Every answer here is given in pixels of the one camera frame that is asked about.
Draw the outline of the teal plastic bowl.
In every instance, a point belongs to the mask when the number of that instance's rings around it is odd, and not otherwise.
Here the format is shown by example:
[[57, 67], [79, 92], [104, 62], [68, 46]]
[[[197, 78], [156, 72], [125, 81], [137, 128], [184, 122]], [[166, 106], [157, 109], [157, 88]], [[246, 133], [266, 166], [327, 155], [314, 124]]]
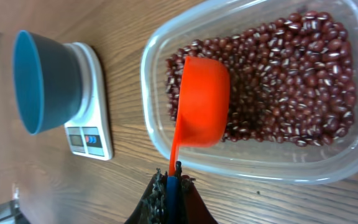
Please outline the teal plastic bowl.
[[71, 49], [21, 30], [16, 36], [12, 65], [17, 107], [29, 134], [61, 126], [77, 114], [82, 80]]

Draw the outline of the red measuring scoop blue handle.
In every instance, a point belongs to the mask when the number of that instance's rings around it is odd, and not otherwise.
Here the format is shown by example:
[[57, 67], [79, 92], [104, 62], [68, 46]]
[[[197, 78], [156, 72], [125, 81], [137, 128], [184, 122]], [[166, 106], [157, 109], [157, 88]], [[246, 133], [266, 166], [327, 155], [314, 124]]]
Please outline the red measuring scoop blue handle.
[[213, 59], [187, 56], [181, 78], [177, 121], [167, 177], [167, 223], [178, 221], [176, 161], [181, 147], [211, 147], [222, 138], [230, 99], [230, 76]]

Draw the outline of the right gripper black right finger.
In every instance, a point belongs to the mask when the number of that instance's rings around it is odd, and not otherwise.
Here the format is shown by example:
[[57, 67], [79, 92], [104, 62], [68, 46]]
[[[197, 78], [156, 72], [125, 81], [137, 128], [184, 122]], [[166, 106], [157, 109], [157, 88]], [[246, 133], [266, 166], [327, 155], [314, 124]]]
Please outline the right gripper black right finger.
[[218, 224], [196, 189], [195, 178], [182, 174], [181, 162], [176, 161], [178, 177], [178, 221], [183, 224]]

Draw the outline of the clear container of red beans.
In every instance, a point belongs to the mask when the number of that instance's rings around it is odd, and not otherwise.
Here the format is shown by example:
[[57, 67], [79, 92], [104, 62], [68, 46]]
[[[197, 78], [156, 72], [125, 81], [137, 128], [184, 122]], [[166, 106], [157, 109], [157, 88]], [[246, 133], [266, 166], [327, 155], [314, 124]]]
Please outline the clear container of red beans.
[[231, 77], [224, 133], [186, 167], [326, 184], [358, 172], [358, 1], [205, 1], [159, 27], [140, 65], [146, 130], [170, 155], [186, 56]]

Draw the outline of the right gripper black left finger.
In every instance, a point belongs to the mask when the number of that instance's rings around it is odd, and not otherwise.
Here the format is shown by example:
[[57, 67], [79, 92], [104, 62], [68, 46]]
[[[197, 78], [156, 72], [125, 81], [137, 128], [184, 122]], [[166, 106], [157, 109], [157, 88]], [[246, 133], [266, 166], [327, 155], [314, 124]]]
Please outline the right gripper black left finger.
[[157, 168], [125, 224], [163, 224], [167, 222], [166, 182], [167, 176]]

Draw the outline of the white digital kitchen scale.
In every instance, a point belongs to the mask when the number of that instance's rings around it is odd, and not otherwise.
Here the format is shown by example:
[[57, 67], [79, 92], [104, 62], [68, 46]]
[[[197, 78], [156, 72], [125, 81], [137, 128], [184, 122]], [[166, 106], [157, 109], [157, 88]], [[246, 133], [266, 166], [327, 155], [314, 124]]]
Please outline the white digital kitchen scale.
[[64, 124], [73, 154], [108, 161], [113, 158], [104, 75], [94, 50], [82, 42], [67, 43], [80, 66], [82, 98], [80, 108]]

